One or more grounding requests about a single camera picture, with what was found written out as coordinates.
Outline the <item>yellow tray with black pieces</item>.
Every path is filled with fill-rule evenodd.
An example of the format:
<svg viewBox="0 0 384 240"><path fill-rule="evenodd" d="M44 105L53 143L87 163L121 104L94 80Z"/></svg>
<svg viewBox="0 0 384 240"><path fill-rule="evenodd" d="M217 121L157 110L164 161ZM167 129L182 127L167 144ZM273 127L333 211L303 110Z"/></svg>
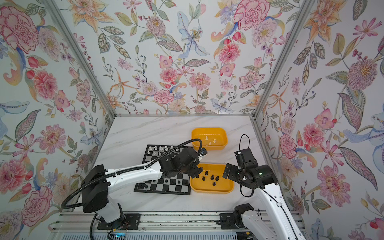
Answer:
<svg viewBox="0 0 384 240"><path fill-rule="evenodd" d="M234 188L234 182L224 179L226 165L200 163L203 172L195 178L190 178L190 186L197 193L229 194Z"/></svg>

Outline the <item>yellow tray with white pieces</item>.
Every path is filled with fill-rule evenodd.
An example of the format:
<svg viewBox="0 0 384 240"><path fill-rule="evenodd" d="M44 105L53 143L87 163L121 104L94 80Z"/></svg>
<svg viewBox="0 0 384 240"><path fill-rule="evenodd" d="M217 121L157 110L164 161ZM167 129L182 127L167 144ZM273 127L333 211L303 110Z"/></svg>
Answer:
<svg viewBox="0 0 384 240"><path fill-rule="evenodd" d="M191 133L192 139L200 139L207 151L221 151L228 144L227 133L222 128L196 128Z"/></svg>

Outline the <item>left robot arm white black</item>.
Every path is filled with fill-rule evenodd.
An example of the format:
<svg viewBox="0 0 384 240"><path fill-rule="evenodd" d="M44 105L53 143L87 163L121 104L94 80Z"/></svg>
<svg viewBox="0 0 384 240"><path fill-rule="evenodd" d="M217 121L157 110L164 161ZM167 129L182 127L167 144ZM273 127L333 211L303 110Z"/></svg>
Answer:
<svg viewBox="0 0 384 240"><path fill-rule="evenodd" d="M95 213L112 230L119 229L128 223L128 218L121 205L110 196L111 193L129 185L172 178L178 174L195 178L203 172L198 164L207 153L200 139L192 139L141 165L108 170L103 165L97 165L88 173L81 186L63 200L61 208L67 210L81 207L84 213Z"/></svg>

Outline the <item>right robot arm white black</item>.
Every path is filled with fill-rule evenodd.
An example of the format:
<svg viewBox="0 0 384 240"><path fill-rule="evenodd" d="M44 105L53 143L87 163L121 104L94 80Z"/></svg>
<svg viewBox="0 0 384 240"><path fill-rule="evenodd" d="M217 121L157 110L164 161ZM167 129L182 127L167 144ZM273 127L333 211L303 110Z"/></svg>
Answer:
<svg viewBox="0 0 384 240"><path fill-rule="evenodd" d="M234 224L248 229L257 240L304 240L305 236L295 222L281 192L278 179L268 165L259 165L251 149L235 152L238 165L226 164L223 178L251 190L247 198L257 197L267 212L273 229L267 226L255 208L249 204L236 206Z"/></svg>

